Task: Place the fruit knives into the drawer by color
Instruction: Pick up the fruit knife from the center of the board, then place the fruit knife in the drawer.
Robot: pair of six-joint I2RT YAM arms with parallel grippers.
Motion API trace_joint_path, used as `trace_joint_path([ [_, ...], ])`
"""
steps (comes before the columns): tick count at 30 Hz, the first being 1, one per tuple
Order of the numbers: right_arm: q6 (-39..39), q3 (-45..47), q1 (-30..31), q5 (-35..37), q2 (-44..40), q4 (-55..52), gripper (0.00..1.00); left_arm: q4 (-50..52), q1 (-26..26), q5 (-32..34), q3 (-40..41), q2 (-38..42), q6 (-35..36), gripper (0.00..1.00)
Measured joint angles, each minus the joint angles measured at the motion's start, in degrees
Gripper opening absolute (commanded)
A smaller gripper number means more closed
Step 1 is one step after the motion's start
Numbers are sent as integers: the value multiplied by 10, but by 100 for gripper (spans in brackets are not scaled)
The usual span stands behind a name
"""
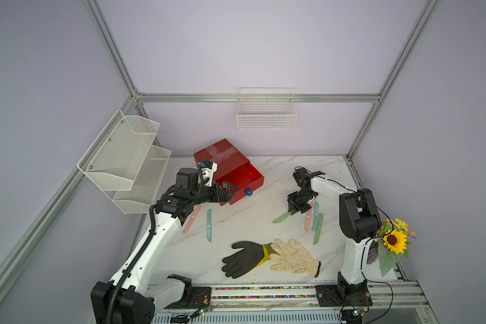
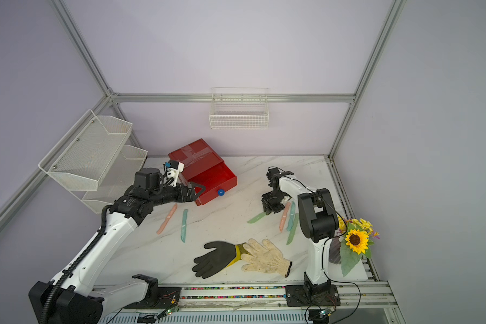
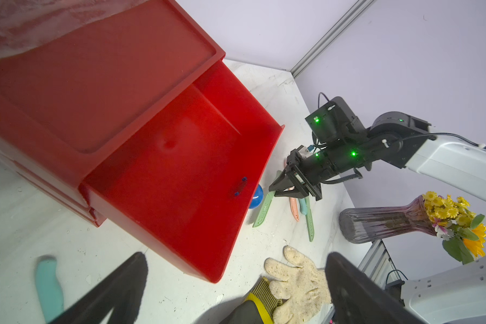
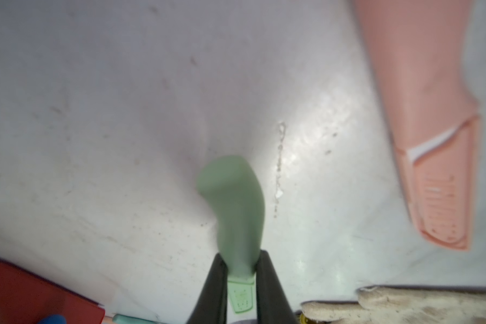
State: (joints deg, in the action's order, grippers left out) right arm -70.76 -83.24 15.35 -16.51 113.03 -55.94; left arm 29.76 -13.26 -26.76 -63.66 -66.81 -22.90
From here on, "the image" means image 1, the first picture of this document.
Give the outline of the light green knife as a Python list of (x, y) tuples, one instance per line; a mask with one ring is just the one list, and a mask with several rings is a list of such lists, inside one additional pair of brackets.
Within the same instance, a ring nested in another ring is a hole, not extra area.
[(272, 223), (273, 224), (280, 224), (280, 223), (282, 223), (282, 221), (286, 220), (290, 216), (291, 216), (291, 213), (290, 212), (283, 213), (283, 214), (281, 214), (281, 216), (279, 216), (276, 219), (274, 219), (272, 221)]
[(318, 244), (319, 241), (320, 241), (323, 221), (324, 221), (324, 214), (320, 213), (320, 215), (319, 215), (319, 227), (318, 227), (317, 231), (315, 232), (315, 236), (314, 236), (314, 239), (313, 239), (313, 245)]

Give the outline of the red top drawer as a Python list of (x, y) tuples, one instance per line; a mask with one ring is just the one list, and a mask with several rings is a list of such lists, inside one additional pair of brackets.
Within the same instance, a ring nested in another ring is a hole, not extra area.
[(222, 185), (224, 182), (229, 182), (238, 187), (237, 192), (233, 195), (229, 204), (234, 205), (244, 197), (247, 197), (247, 191), (252, 193), (264, 185), (264, 175), (251, 163), (247, 162), (244, 165), (232, 170), (230, 173), (223, 175), (217, 180), (217, 183)]

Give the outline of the red drawer cabinet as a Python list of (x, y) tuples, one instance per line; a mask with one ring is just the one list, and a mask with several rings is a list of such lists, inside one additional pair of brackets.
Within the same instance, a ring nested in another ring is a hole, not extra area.
[(194, 160), (199, 165), (206, 160), (217, 164), (217, 171), (213, 181), (222, 185), (229, 182), (238, 188), (243, 186), (242, 168), (250, 160), (241, 153), (233, 144), (223, 139), (193, 154)]

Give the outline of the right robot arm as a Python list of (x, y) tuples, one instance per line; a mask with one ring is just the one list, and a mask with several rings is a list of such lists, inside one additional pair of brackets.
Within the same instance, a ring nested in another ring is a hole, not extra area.
[(338, 205), (340, 229), (348, 240), (336, 289), (343, 296), (364, 293), (367, 280), (363, 274), (363, 263), (382, 224), (372, 192), (366, 188), (348, 188), (326, 178), (322, 171), (311, 172), (305, 167), (296, 167), (293, 178), (299, 190), (288, 195), (288, 212), (291, 214), (308, 212), (311, 201), (319, 195)]

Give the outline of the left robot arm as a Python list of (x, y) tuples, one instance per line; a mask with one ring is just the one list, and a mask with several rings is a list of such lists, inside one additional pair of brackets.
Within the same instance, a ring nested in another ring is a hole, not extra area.
[(217, 164), (203, 161), (197, 169), (182, 168), (175, 184), (148, 210), (149, 229), (125, 264), (108, 282), (97, 282), (90, 293), (97, 323), (151, 323), (159, 311), (188, 306), (193, 301), (190, 278), (169, 275), (156, 291), (148, 292), (153, 270), (165, 247), (197, 205), (228, 203), (237, 186), (213, 178)]

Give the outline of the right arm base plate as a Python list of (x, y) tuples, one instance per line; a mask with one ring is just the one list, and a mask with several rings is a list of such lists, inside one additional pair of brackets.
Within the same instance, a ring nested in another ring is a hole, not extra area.
[(315, 290), (320, 307), (373, 305), (367, 286), (319, 285)]

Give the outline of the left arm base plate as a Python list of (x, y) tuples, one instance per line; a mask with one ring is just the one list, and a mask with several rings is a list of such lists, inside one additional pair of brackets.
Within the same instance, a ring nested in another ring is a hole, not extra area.
[(166, 309), (198, 309), (211, 302), (212, 287), (187, 288), (181, 300), (167, 306)]

